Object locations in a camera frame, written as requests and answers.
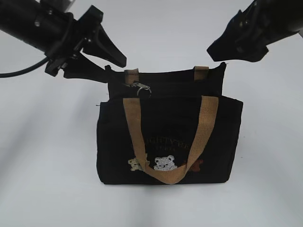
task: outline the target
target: bag pocket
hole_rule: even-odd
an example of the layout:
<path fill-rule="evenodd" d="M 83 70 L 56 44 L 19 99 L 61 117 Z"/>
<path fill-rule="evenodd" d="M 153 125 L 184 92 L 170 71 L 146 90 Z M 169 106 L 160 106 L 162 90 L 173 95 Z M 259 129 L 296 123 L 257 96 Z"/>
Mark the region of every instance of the bag pocket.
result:
<path fill-rule="evenodd" d="M 110 184 L 227 181 L 238 140 L 242 102 L 210 98 L 218 101 L 214 125 L 209 138 L 203 134 L 199 139 L 196 139 L 198 131 L 204 132 L 211 124 L 201 114 L 203 99 L 208 97 L 120 99 L 102 103 L 97 128 L 97 169 L 101 181 Z M 135 102 L 136 107 L 125 107 L 128 101 Z M 137 124 L 135 133 L 131 132 L 131 121 Z M 194 158 L 190 154 L 193 146 L 197 146 Z"/>

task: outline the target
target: key ring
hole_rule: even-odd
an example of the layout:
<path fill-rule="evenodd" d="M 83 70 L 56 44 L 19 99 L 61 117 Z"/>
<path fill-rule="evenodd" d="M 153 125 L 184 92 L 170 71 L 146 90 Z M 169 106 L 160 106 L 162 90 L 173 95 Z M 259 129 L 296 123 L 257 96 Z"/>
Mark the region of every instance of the key ring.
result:
<path fill-rule="evenodd" d="M 137 91 L 137 96 L 139 96 L 140 91 L 142 91 L 142 90 L 149 91 L 150 92 L 150 97 L 152 96 L 152 91 L 151 91 L 150 86 L 147 86 L 147 85 L 144 85 L 144 84 L 141 84 L 141 83 L 133 83 L 131 86 L 132 87 L 139 87 L 139 90 Z"/>

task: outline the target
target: bag handle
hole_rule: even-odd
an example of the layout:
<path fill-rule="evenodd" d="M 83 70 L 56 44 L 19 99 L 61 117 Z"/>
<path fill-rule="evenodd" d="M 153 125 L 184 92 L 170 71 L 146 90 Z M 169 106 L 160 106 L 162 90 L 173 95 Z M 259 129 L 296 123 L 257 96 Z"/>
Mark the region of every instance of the bag handle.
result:
<path fill-rule="evenodd" d="M 209 67 L 195 66 L 194 71 L 194 81 L 204 80 L 207 78 Z M 132 85 L 135 81 L 140 82 L 139 70 L 125 70 L 125 83 L 127 85 Z"/>
<path fill-rule="evenodd" d="M 191 166 L 203 153 L 205 146 L 213 132 L 218 110 L 219 99 L 217 97 L 202 96 L 199 113 L 198 127 L 195 139 L 191 146 L 187 163 L 170 171 L 159 171 L 149 167 L 145 152 L 145 143 L 141 131 L 141 105 L 138 98 L 123 99 L 128 129 L 132 138 L 134 154 L 143 171 L 148 175 L 166 184 L 175 184 L 181 181 Z"/>

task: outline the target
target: white surface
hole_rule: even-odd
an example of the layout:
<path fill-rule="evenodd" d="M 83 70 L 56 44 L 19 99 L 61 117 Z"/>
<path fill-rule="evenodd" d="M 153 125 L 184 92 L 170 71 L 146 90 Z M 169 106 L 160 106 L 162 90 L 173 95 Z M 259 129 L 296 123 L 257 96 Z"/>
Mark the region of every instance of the white surface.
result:
<path fill-rule="evenodd" d="M 144 72 L 217 66 L 206 48 L 251 0 L 78 0 Z M 0 33 L 0 71 L 43 54 Z M 1 227 L 303 226 L 303 40 L 270 47 L 259 63 L 231 61 L 224 94 L 244 102 L 231 179 L 225 184 L 104 186 L 95 169 L 98 104 L 107 87 L 39 69 L 0 80 Z M 98 65 L 107 63 L 97 58 Z"/>

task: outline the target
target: white bear patch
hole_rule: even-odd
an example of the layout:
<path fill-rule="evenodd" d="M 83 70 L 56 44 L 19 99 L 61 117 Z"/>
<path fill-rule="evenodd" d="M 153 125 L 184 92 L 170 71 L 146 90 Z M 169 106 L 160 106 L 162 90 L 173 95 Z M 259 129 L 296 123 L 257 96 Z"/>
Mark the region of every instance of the white bear patch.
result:
<path fill-rule="evenodd" d="M 169 171 L 173 169 L 177 169 L 177 166 L 174 163 L 175 157 L 172 155 L 168 157 L 157 157 L 155 158 L 156 166 L 153 167 L 154 170 L 160 171 Z"/>
<path fill-rule="evenodd" d="M 131 171 L 136 171 L 136 170 L 143 171 L 138 159 L 136 159 L 136 158 L 128 160 L 128 164 L 130 164 L 132 166 Z"/>

